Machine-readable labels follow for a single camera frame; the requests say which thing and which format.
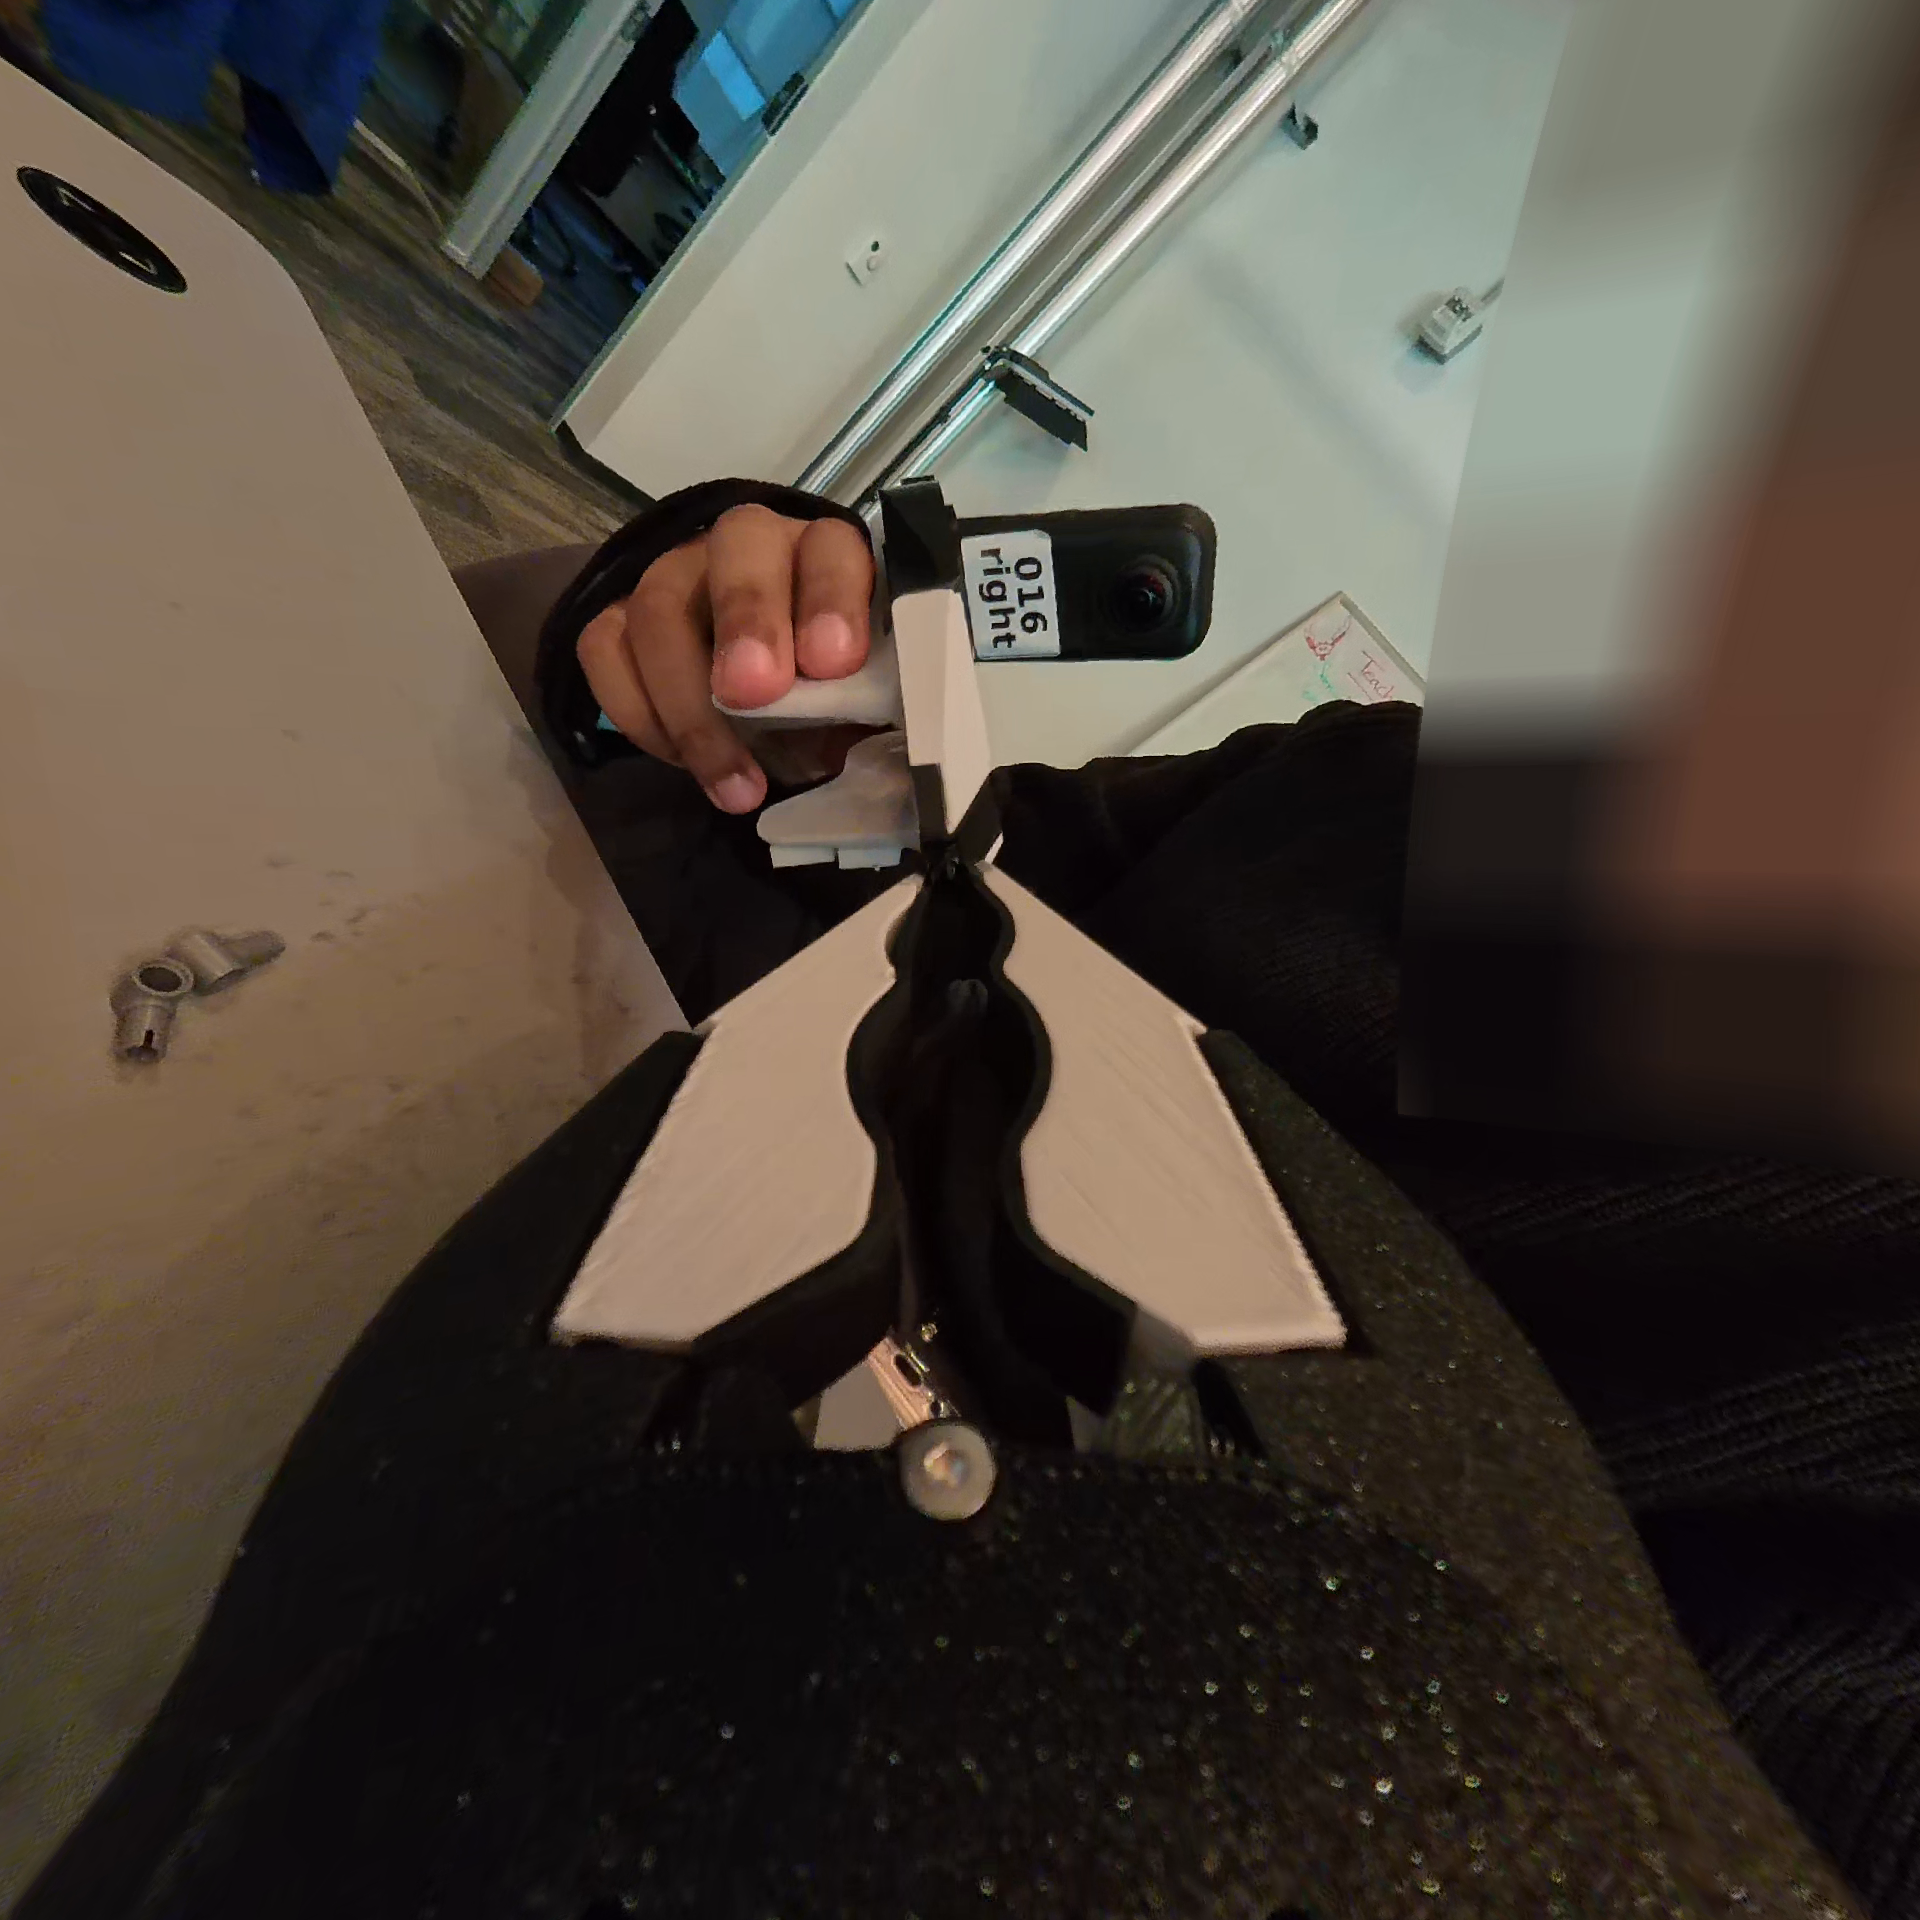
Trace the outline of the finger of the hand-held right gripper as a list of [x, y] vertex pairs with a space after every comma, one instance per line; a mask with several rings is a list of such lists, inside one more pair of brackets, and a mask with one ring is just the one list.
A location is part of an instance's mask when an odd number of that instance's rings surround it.
[[966, 594], [950, 586], [897, 597], [894, 642], [919, 865], [926, 873], [977, 866], [1001, 838], [1001, 781]]

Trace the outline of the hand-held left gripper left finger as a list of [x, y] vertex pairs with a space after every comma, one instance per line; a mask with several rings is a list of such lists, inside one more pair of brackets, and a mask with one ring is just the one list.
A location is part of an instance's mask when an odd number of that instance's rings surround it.
[[849, 1068], [921, 893], [898, 881], [699, 1027], [555, 1342], [755, 1370], [804, 1403], [888, 1334], [897, 1225]]

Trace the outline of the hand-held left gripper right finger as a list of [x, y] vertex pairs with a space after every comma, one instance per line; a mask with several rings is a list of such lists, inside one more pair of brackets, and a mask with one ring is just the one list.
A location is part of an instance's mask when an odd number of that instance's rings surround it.
[[961, 1356], [1000, 1419], [1338, 1354], [1347, 1325], [1207, 1029], [998, 869], [961, 872]]

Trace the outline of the person's right forearm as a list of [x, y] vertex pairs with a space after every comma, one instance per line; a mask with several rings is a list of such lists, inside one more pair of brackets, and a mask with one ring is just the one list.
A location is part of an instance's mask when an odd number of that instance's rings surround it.
[[555, 756], [570, 802], [690, 1024], [780, 969], [902, 878], [825, 861], [775, 869], [760, 816], [726, 813], [641, 752]]

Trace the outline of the person's right hand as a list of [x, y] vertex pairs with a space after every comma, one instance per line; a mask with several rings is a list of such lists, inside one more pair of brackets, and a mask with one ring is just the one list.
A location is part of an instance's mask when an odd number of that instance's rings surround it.
[[585, 625], [577, 656], [617, 733], [682, 768], [718, 809], [747, 813], [771, 785], [836, 778], [871, 737], [854, 724], [744, 737], [734, 720], [799, 678], [856, 674], [871, 650], [874, 582], [874, 549], [856, 525], [744, 504], [647, 566]]

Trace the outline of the white drawing board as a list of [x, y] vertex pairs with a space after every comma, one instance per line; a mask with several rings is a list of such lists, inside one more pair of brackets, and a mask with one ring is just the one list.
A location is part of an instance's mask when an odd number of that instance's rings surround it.
[[1425, 678], [1348, 594], [1339, 593], [1234, 667], [1132, 756], [1204, 752], [1251, 728], [1299, 723], [1326, 705], [1425, 705]]

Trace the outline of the person's dark clothing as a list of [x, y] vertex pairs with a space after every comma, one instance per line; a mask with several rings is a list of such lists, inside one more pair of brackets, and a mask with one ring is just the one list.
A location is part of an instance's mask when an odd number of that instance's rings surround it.
[[1396, 1115], [1418, 733], [1334, 705], [1192, 756], [1017, 766], [1006, 869], [1451, 1237], [1770, 1785], [1874, 1916], [1916, 1916], [1916, 1179]]

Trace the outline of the silver metal pipe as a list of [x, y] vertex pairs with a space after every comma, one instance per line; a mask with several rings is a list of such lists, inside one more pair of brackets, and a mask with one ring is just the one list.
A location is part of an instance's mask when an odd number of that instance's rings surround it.
[[1034, 203], [1022, 221], [1000, 240], [966, 285], [905, 350], [888, 377], [860, 402], [849, 420], [801, 470], [795, 488], [825, 494], [876, 443], [942, 362], [968, 341], [1025, 270], [1065, 232], [1098, 193], [1115, 178], [1142, 140], [1211, 62], [1223, 57], [1265, 11], [1265, 2], [1216, 2], [1188, 27], [1172, 51], [1110, 116], [1095, 137]]
[[[1104, 112], [1076, 154], [1084, 152], [1110, 116], [1207, 9], [1209, 4], [1203, 4], [1195, 18], [1171, 42], [1166, 53], [1121, 96], [1121, 102]], [[1295, 121], [1297, 134], [1304, 141], [1312, 141], [1312, 120], [1300, 108], [1305, 90], [1372, 25], [1378, 11], [1380, 4], [1367, 2], [1265, 4], [1265, 11], [1251, 24], [1234, 48], [1214, 60], [1211, 69], [1188, 84], [1178, 102], [1163, 112], [1160, 123], [1134, 149], [1132, 158], [1121, 165], [1115, 178], [1072, 218], [1064, 234], [1025, 270], [992, 313], [916, 388], [883, 436], [857, 457], [856, 466], [825, 497], [860, 505], [871, 504], [891, 484], [934, 476], [940, 461], [956, 452], [972, 428], [987, 414], [1008, 411], [1020, 419], [982, 376], [982, 357], [991, 347], [1011, 345], [1031, 355], [1076, 396], [1065, 376], [1050, 368], [1050, 353], [1059, 339], [1112, 290], [1121, 272], [1180, 212], [1188, 211], [1203, 196], [1204, 187], [1211, 187], [1225, 176], [1231, 165], [1244, 158], [1279, 123]], [[1050, 193], [1051, 184], [1044, 185], [1036, 201]], [[945, 304], [966, 285], [972, 272], [961, 278]], [[865, 398], [870, 398], [889, 371], [874, 381]]]

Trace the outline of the light grey connector piece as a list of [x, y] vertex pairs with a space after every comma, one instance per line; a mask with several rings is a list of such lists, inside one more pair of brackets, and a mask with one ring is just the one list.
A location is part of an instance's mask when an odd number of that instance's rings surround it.
[[226, 993], [283, 954], [282, 936], [266, 929], [226, 936], [211, 929], [179, 933], [170, 947], [134, 963], [110, 988], [113, 1056], [129, 1066], [156, 1066], [164, 1059], [191, 1002]]

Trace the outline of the black pipe bracket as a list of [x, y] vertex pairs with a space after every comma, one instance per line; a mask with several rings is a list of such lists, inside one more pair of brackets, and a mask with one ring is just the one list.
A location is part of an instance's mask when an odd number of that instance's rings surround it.
[[1072, 396], [1040, 362], [1011, 345], [984, 353], [982, 376], [1020, 419], [1040, 428], [1055, 442], [1086, 451], [1091, 443], [1094, 408]]

